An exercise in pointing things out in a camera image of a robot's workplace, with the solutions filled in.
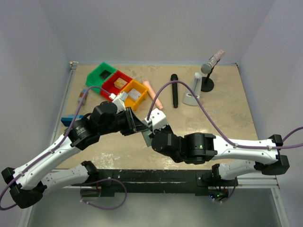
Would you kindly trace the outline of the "sage green card holder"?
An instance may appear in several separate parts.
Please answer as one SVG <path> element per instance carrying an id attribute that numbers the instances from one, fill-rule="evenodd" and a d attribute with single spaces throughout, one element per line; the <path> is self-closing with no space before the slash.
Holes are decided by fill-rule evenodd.
<path id="1" fill-rule="evenodd" d="M 144 138 L 144 141 L 146 143 L 147 147 L 150 147 L 152 145 L 152 137 L 153 137 L 153 130 L 152 130 L 152 121 L 147 120 L 146 118 L 142 120 L 143 124 L 147 126 L 147 130 L 142 131 L 142 136 Z"/>

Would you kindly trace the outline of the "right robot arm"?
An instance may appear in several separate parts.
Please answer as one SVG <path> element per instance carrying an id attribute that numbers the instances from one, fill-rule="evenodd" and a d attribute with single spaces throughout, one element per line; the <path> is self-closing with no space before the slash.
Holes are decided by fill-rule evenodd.
<path id="1" fill-rule="evenodd" d="M 240 140 L 228 143 L 223 137 L 196 132 L 184 137 L 173 133 L 170 126 L 150 135 L 154 151 L 170 157 L 174 162 L 200 165 L 219 159 L 233 159 L 227 164 L 212 166 L 210 182 L 222 185 L 240 175 L 260 172 L 263 175 L 283 175 L 290 167 L 287 156 L 276 146 L 282 146 L 282 137 L 274 134 L 266 140 Z"/>

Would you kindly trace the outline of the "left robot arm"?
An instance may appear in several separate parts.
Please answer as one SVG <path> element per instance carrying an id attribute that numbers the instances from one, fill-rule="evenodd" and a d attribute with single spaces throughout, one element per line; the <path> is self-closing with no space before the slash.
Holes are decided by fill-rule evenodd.
<path id="1" fill-rule="evenodd" d="M 1 174 L 7 183 L 6 190 L 15 206 L 28 208 L 56 187 L 73 184 L 94 185 L 98 170 L 90 161 L 84 161 L 59 176 L 50 172 L 66 159 L 78 154 L 99 141 L 102 135 L 120 132 L 124 136 L 148 130 L 150 120 L 140 120 L 130 107 L 119 110 L 109 101 L 96 106 L 91 113 L 72 123 L 64 134 L 34 160 L 19 168 L 5 168 Z"/>

